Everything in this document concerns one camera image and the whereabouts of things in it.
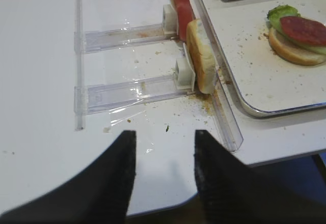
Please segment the clear plastic guide rail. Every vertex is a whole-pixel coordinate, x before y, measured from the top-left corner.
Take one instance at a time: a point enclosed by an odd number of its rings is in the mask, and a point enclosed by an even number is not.
[[[191,89],[178,90],[174,75],[113,85],[76,87],[75,112],[78,115],[89,115],[109,109],[167,100],[193,93]]]
[[[176,32],[164,32],[162,24],[154,24],[141,27],[124,27],[106,32],[89,32],[85,34],[85,39],[85,53],[92,53],[112,48],[174,40],[178,39],[178,36]]]
[[[213,28],[207,17],[207,12],[202,0],[194,0],[194,6],[198,17],[201,18],[207,35],[211,41],[211,45],[216,57],[220,57],[220,49],[217,46],[218,39],[213,33]],[[225,91],[221,84],[219,76],[217,76],[218,81],[215,87],[215,93],[212,95],[213,106],[215,109],[215,123],[218,128],[220,135],[222,137],[223,144],[230,151],[236,151],[240,148],[243,137],[239,126],[236,122],[232,109],[230,107],[229,101],[226,97]]]

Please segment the transparent plastic strip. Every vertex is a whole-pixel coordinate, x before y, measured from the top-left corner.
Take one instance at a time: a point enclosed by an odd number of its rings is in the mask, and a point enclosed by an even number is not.
[[[154,24],[105,32],[89,32],[85,34],[85,39],[85,53],[92,53],[112,48],[174,40],[178,39],[178,36],[176,33],[164,33],[162,24]]]
[[[197,17],[200,17],[203,22],[207,35],[211,40],[211,45],[215,56],[220,57],[221,55],[219,52],[219,47],[217,46],[218,40],[212,31],[213,28],[209,22],[209,18],[207,17],[208,15],[205,6],[203,5],[202,0],[194,0],[194,2],[199,14]],[[232,112],[229,101],[226,97],[219,76],[215,92],[212,94],[212,100],[215,109],[216,127],[220,132],[223,144],[229,151],[236,151],[240,148],[243,142],[243,137]]]
[[[125,108],[193,94],[191,89],[178,90],[174,75],[140,79],[113,85],[75,88],[75,112],[89,115],[109,109]]]
[[[82,0],[76,0],[76,13],[75,13],[75,54],[76,54],[76,85],[77,87],[84,86],[84,56],[83,56],[83,12],[82,12]],[[83,107],[82,100],[75,101],[76,107]],[[75,130],[83,130],[85,128],[85,117],[81,114],[76,114],[76,126]]]

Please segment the bread bun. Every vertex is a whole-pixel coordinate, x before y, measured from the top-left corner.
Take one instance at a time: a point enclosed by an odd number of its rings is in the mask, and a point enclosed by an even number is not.
[[[213,93],[216,84],[216,61],[200,19],[191,21],[187,26],[187,48],[193,60],[199,90],[204,94]]]
[[[314,53],[295,45],[273,27],[269,29],[268,41],[279,56],[292,63],[312,66],[326,61],[326,55]]]

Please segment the dark floor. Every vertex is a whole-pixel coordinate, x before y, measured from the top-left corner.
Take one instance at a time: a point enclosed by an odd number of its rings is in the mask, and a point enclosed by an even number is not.
[[[303,157],[259,166],[255,167],[254,170],[288,187],[303,197],[326,205],[325,164],[326,153],[323,153],[312,157]],[[127,219],[126,223],[204,223],[200,205],[199,199],[196,196],[183,206],[131,217]]]

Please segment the white plastic pusher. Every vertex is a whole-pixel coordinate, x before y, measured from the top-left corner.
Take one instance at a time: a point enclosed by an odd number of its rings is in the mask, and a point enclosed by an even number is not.
[[[178,17],[175,9],[170,5],[163,6],[162,28],[164,34],[177,33]],[[196,73],[188,52],[187,46],[183,44],[184,57],[178,58],[175,64],[175,84],[178,90],[191,89],[194,91]]]
[[[177,89],[191,89],[194,91],[196,73],[187,45],[183,44],[184,57],[178,58],[175,63],[175,84]]]

